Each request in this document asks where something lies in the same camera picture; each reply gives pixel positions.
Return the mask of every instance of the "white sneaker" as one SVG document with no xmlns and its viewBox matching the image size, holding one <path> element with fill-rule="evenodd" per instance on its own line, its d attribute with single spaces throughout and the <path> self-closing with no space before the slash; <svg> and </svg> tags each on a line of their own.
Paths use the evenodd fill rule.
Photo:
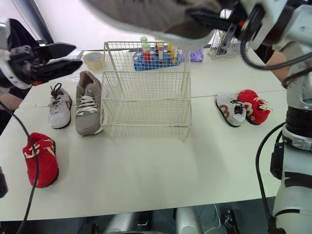
<svg viewBox="0 0 312 234">
<path fill-rule="evenodd" d="M 61 88 L 62 84 L 58 83 L 54 88 L 51 87 L 51 102 L 49 104 L 49 125 L 54 129 L 65 128 L 70 124 L 72 99 L 68 92 Z"/>
<path fill-rule="evenodd" d="M 242 102 L 237 100 L 237 95 L 218 95 L 215 103 L 224 120 L 231 127 L 239 127 L 244 122 L 246 108 Z"/>
</svg>

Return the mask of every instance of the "black cable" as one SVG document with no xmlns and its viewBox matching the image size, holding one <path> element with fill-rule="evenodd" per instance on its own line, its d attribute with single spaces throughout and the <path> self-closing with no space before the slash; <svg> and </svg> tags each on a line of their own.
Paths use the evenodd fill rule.
<svg viewBox="0 0 312 234">
<path fill-rule="evenodd" d="M 259 69 L 259 70 L 265 70 L 265 71 L 278 70 L 278 69 L 281 69 L 283 67 L 288 67 L 288 66 L 294 65 L 296 63 L 303 62 L 304 60 L 307 60 L 309 58 L 312 58 L 312 52 L 310 52 L 310 53 L 307 53 L 305 55 L 299 56 L 297 58 L 294 58 L 292 60 L 277 64 L 277 65 L 262 66 L 262 65 L 255 64 L 252 61 L 250 61 L 250 59 L 248 58 L 247 53 L 246 53 L 246 44 L 247 44 L 247 40 L 245 38 L 242 38 L 241 43 L 240 43 L 240 54 L 241 54 L 243 60 L 249 66 L 251 66 L 255 69 Z"/>
<path fill-rule="evenodd" d="M 17 234 L 20 234 L 21 231 L 23 230 L 24 226 L 25 226 L 26 221 L 27 221 L 28 214 L 29 214 L 30 207 L 31 207 L 31 203 L 32 203 L 32 200 L 33 200 L 36 184 L 37 184 L 37 181 L 38 181 L 38 175 L 39 175 L 39 162 L 38 162 L 38 157 L 37 157 L 37 152 L 36 152 L 36 149 L 35 149 L 35 145 L 34 145 L 33 141 L 31 140 L 31 138 L 29 136 L 29 133 L 28 133 L 27 129 L 25 128 L 24 124 L 22 123 L 22 121 L 9 108 L 7 108 L 2 103 L 2 101 L 0 101 L 0 105 L 3 106 L 4 109 L 6 110 L 6 112 L 9 113 L 11 116 L 13 116 L 17 120 L 17 122 L 21 125 L 22 129 L 24 130 L 24 132 L 25 132 L 25 134 L 26 134 L 26 136 L 28 138 L 28 140 L 30 141 L 30 144 L 31 144 L 31 147 L 33 149 L 34 156 L 35 156 L 35 159 L 36 159 L 35 181 L 34 181 L 33 188 L 31 189 L 31 192 L 30 192 L 30 196 L 29 196 L 28 205 L 27 205 L 27 209 L 26 209 L 26 212 L 25 212 L 24 219 L 23 219 L 22 223 L 20 224 L 19 229 L 17 231 Z"/>
<path fill-rule="evenodd" d="M 277 135 L 277 138 L 276 138 L 276 140 L 275 140 L 275 143 L 278 143 L 278 142 L 279 142 L 279 140 L 280 140 L 281 137 L 282 137 L 282 134 L 283 134 L 283 132 L 280 131 L 279 134 Z"/>
<path fill-rule="evenodd" d="M 285 124 L 285 122 L 277 125 L 275 128 L 273 128 L 262 140 L 262 142 L 259 145 L 256 157 L 255 157 L 255 169 L 257 171 L 257 176 L 258 176 L 258 181 L 259 181 L 259 187 L 260 187 L 260 191 L 261 191 L 261 198 L 262 198 L 262 203 L 263 203 L 263 207 L 264 207 L 264 212 L 265 215 L 267 217 L 267 220 L 269 222 L 270 218 L 272 217 L 272 215 L 270 214 L 270 210 L 269 210 L 269 205 L 268 205 L 268 201 L 267 201 L 267 197 L 265 196 L 265 192 L 264 192 L 264 187 L 263 187 L 263 182 L 262 182 L 262 178 L 261 178 L 261 173 L 260 173 L 260 169 L 259 169 L 259 159 L 260 159 L 260 154 L 262 151 L 262 148 L 265 144 L 265 142 L 269 139 L 269 137 L 278 129 L 280 129 L 281 127 L 283 127 Z"/>
<path fill-rule="evenodd" d="M 292 74 L 291 76 L 289 77 L 286 77 L 283 81 L 282 81 L 282 86 L 287 89 L 289 83 L 293 80 L 293 79 L 296 79 L 300 76 L 304 76 L 305 74 L 309 73 L 309 72 L 312 72 L 312 67 L 308 67 L 300 72 L 297 72 L 295 74 Z"/>
<path fill-rule="evenodd" d="M 80 224 L 80 227 L 79 227 L 79 229 L 78 229 L 77 234 L 80 233 L 80 231 L 81 231 L 81 229 L 82 229 L 82 227 L 83 227 L 84 221 L 85 221 L 85 218 L 82 219 L 82 222 L 81 222 L 81 224 Z"/>
</svg>

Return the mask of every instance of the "white wall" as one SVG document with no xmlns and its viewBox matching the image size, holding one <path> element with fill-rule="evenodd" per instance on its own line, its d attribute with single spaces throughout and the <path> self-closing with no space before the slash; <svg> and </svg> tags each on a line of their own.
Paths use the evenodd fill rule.
<svg viewBox="0 0 312 234">
<path fill-rule="evenodd" d="M 26 23 L 24 20 L 25 16 L 22 17 L 11 0 L 0 0 L 0 16 L 17 19 L 36 40 L 40 39 L 37 32 L 34 29 L 30 29 L 32 26 Z"/>
<path fill-rule="evenodd" d="M 103 49 L 105 41 L 140 41 L 142 36 L 103 23 L 81 0 L 36 0 L 36 4 L 52 39 L 74 44 L 80 50 Z"/>
</svg>

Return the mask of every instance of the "blue tray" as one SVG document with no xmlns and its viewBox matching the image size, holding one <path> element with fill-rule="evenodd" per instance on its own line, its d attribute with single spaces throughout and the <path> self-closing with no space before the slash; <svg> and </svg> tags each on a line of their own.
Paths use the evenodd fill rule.
<svg viewBox="0 0 312 234">
<path fill-rule="evenodd" d="M 176 57 L 176 63 L 172 63 L 172 58 L 168 51 L 164 51 L 163 53 L 163 64 L 159 64 L 159 57 L 156 56 L 155 53 L 151 55 L 150 61 L 144 61 L 143 52 L 142 50 L 138 50 L 133 55 L 133 63 L 135 66 L 136 71 L 148 71 L 158 68 L 164 68 L 164 67 L 173 67 L 178 66 L 181 64 L 180 54 L 177 53 Z"/>
</svg>

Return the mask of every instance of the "floor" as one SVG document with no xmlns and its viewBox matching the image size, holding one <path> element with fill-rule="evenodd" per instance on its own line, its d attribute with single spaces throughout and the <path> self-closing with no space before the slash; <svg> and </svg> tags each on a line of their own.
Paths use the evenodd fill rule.
<svg viewBox="0 0 312 234">
<path fill-rule="evenodd" d="M 272 210 L 274 198 L 269 198 L 269 206 Z M 245 232 L 241 234 L 266 234 L 267 223 L 264 216 L 264 210 L 260 199 L 248 200 L 233 203 L 217 204 L 217 208 L 224 209 L 232 207 L 240 210 L 245 224 Z M 202 205 L 195 207 L 198 213 L 199 220 L 203 231 L 209 230 L 211 227 L 219 225 L 218 216 L 215 213 L 215 207 L 211 205 Z M 152 230 L 164 233 L 175 233 L 175 220 L 173 218 L 173 209 L 158 210 L 153 213 Z M 110 221 L 112 215 L 96 216 L 87 218 L 69 218 L 69 219 L 54 219 L 30 221 L 28 230 L 25 233 L 33 234 L 91 234 L 92 225 L 99 224 L 99 232 L 105 230 L 106 225 Z M 226 234 L 224 225 L 221 224 L 219 229 L 213 229 L 209 234 Z"/>
</svg>

